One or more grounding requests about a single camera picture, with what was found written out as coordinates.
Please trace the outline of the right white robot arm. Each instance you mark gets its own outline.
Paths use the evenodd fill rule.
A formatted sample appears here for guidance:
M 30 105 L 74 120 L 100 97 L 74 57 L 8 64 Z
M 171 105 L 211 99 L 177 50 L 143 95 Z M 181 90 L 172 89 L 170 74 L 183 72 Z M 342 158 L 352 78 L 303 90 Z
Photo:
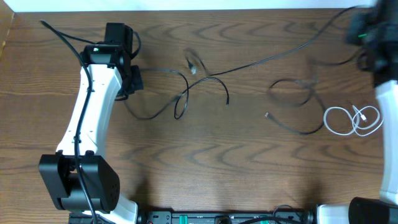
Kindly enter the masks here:
M 363 48 L 383 122 L 384 173 L 379 199 L 319 205 L 306 223 L 397 223 L 397 0 L 379 0 L 351 21 L 346 41 Z

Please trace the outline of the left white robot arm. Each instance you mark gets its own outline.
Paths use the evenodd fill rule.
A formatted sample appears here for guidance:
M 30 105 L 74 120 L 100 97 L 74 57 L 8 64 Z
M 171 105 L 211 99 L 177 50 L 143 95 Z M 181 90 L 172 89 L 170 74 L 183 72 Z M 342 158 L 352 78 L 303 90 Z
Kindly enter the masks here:
M 59 210 L 76 213 L 74 223 L 137 223 L 136 202 L 120 192 L 120 179 L 106 162 L 105 147 L 114 102 L 142 90 L 141 74 L 132 59 L 138 33 L 109 22 L 104 40 L 88 42 L 81 53 L 80 89 L 64 137 L 54 154 L 40 158 L 39 172 Z

